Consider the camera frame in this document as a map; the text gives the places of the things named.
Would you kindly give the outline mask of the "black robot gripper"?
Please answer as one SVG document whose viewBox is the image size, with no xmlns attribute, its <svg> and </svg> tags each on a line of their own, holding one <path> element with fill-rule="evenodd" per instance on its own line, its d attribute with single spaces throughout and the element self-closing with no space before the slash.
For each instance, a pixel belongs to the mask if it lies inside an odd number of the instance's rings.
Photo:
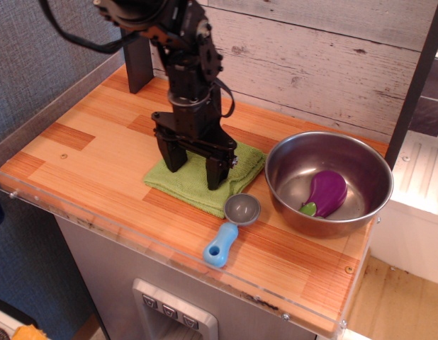
<svg viewBox="0 0 438 340">
<path fill-rule="evenodd" d="M 163 160 L 172 173 L 187 162 L 187 151 L 206 158 L 208 189 L 217 190 L 237 164 L 237 143 L 221 127 L 220 120 L 232 115 L 235 104 L 222 113 L 221 91 L 229 96 L 224 84 L 213 84 L 202 99 L 190 100 L 168 93 L 173 111 L 154 112 L 155 136 Z"/>
</svg>

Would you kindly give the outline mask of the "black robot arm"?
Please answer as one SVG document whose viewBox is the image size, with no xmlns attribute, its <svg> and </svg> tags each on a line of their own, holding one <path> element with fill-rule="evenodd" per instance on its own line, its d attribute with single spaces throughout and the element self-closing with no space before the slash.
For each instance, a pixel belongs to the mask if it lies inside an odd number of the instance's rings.
<svg viewBox="0 0 438 340">
<path fill-rule="evenodd" d="M 113 24 L 146 37 L 158 49 L 169 80 L 172 112 L 155 112 L 155 136 L 171 172 L 187 161 L 188 152 L 206 160 L 208 188 L 217 189 L 237 163 L 237 147 L 220 125 L 234 107 L 222 111 L 221 93 L 230 89 L 218 78 L 222 55 L 212 27 L 197 1 L 95 1 Z"/>
</svg>

